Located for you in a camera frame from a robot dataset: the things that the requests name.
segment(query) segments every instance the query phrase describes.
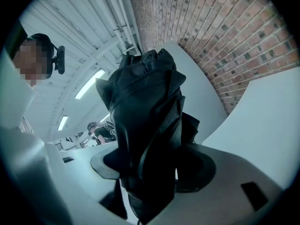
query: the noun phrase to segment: brick wall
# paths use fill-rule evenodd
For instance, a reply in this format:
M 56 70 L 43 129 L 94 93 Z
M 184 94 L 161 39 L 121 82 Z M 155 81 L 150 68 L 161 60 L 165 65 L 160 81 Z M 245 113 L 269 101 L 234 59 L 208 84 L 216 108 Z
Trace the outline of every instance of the brick wall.
M 298 66 L 297 46 L 269 0 L 131 0 L 144 52 L 177 42 L 227 113 L 253 79 Z

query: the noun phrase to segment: person in background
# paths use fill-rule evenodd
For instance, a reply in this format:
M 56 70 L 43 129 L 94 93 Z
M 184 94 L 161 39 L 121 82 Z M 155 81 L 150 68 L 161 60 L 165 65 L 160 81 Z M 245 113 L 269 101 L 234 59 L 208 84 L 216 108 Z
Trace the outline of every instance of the person in background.
M 96 122 L 90 122 L 88 124 L 88 132 L 89 135 L 94 134 L 101 144 L 110 143 L 117 140 L 114 134 L 114 127 L 112 126 L 112 123 L 101 125 Z
M 5 48 L 16 70 L 31 87 L 40 80 L 50 78 L 53 71 L 54 45 L 47 35 L 38 33 L 28 37 L 20 21 L 16 21 Z M 24 117 L 19 128 L 22 132 L 34 133 Z

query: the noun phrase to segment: white ceiling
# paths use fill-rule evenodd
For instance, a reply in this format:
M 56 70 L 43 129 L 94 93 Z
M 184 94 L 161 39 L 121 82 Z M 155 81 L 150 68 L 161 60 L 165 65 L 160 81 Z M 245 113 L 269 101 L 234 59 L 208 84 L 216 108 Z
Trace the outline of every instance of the white ceiling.
M 134 25 L 131 8 L 125 8 L 129 23 Z M 60 75 L 53 71 L 49 79 L 40 81 L 25 114 L 36 135 L 45 142 L 53 141 L 86 130 L 91 121 L 102 120 L 108 111 L 95 86 L 81 99 L 75 99 L 100 68 L 106 71 L 102 78 L 108 79 L 118 68 L 116 61 L 122 56 L 119 40 L 97 3 L 94 0 L 34 0 L 20 20 L 29 36 L 44 33 L 56 47 L 66 48 L 65 73 Z M 63 130 L 58 131 L 63 115 L 67 115 L 68 120 Z

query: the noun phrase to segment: fluorescent light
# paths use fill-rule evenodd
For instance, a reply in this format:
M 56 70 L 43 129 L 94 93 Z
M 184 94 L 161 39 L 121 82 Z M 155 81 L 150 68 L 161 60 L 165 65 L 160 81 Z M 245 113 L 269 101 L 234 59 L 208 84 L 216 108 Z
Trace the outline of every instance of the fluorescent light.
M 81 90 L 77 93 L 76 99 L 81 99 L 81 97 L 85 94 L 87 90 L 95 83 L 96 78 L 100 78 L 105 73 L 104 70 L 99 70 L 96 72 L 95 75 L 91 77 L 91 79 L 88 80 L 88 82 L 81 88 Z
M 109 114 L 105 118 L 103 118 L 100 122 L 103 122 L 105 119 L 107 119 L 108 116 Z
M 63 116 L 63 117 L 62 117 L 62 119 L 61 119 L 61 121 L 60 121 L 60 125 L 59 125 L 59 127 L 58 127 L 58 130 L 59 130 L 59 131 L 61 131 L 62 128 L 64 127 L 64 125 L 65 125 L 67 119 L 68 119 L 68 116 Z

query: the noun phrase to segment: metal pipe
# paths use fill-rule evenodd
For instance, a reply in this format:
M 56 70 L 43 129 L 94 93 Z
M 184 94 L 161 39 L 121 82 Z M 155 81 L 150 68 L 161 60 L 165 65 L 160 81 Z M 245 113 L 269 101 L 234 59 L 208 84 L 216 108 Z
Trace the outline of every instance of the metal pipe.
M 125 32 L 125 35 L 127 37 L 127 40 L 130 44 L 132 44 L 132 39 L 131 39 L 131 36 L 129 34 L 129 31 L 128 31 L 128 26 L 127 26 L 127 23 L 125 22 L 125 19 L 124 19 L 124 16 L 122 14 L 122 11 L 118 5 L 118 1 L 117 0 L 110 0 L 111 3 L 112 3 L 112 6 L 117 14 L 117 17 L 121 23 L 121 26 L 122 26 L 122 29 L 124 30 Z
M 122 0 L 119 0 L 119 3 L 120 3 L 120 6 L 121 6 L 121 10 L 123 12 L 123 15 L 124 15 L 124 18 L 125 18 L 125 22 L 127 24 L 127 26 L 129 27 L 129 21 L 128 21 L 128 17 L 127 17 L 127 14 L 126 14 L 126 11 L 125 11 L 125 8 L 124 8 L 124 4 L 123 4 L 123 1 Z M 136 52 L 137 52 L 137 55 L 141 55 L 139 49 L 137 48 L 136 46 L 136 43 L 135 43 L 135 39 L 133 38 L 133 34 L 131 32 L 131 29 L 129 28 L 129 34 L 132 38 L 132 41 L 133 41 L 133 45 L 135 46 L 135 49 L 136 49 Z
M 114 32 L 116 33 L 116 36 L 118 37 L 118 39 L 120 41 L 120 45 L 121 45 L 123 54 L 126 54 L 126 52 L 124 52 L 126 50 L 125 42 L 123 41 L 123 38 L 121 36 L 119 27 L 117 26 L 117 23 L 116 23 L 113 15 L 111 14 L 111 12 L 109 10 L 109 7 L 108 7 L 107 3 L 104 0 L 95 0 L 95 2 L 104 11 L 104 14 L 105 14 L 108 22 L 110 23 L 112 29 L 114 30 Z

